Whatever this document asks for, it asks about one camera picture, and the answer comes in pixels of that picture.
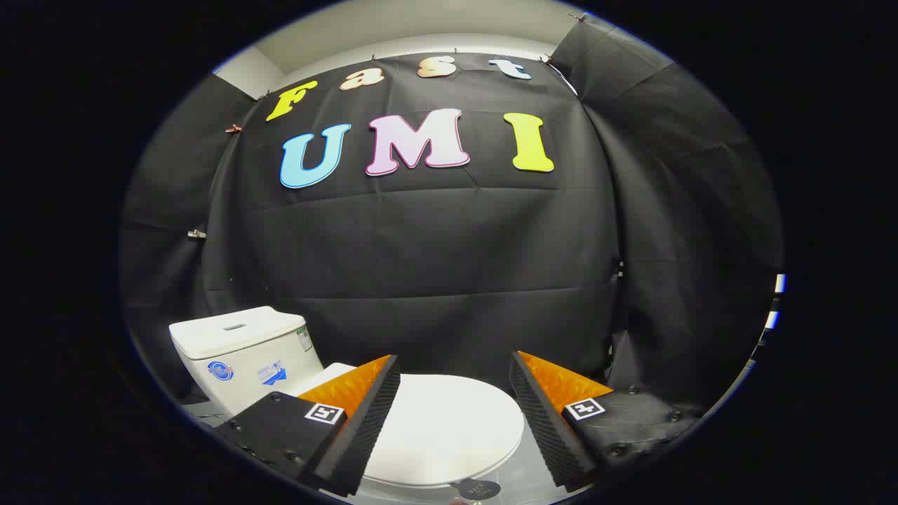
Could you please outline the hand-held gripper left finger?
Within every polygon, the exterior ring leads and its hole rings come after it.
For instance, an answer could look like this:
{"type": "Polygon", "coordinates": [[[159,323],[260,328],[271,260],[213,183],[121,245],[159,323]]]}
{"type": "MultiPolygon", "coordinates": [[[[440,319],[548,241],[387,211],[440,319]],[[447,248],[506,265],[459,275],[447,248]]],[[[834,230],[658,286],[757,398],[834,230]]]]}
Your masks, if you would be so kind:
{"type": "Polygon", "coordinates": [[[401,383],[394,354],[302,394],[271,392],[213,429],[244,456],[317,491],[356,494],[401,383]]]}

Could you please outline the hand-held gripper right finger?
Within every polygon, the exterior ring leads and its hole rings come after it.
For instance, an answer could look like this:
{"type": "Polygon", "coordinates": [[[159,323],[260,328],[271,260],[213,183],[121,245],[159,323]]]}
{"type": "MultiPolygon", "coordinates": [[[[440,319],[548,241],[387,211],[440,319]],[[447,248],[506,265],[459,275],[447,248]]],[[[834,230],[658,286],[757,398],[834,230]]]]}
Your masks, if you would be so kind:
{"type": "Polygon", "coordinates": [[[512,353],[509,381],[553,483],[569,492],[644,466],[699,421],[637,386],[614,390],[524,351],[512,353]]]}

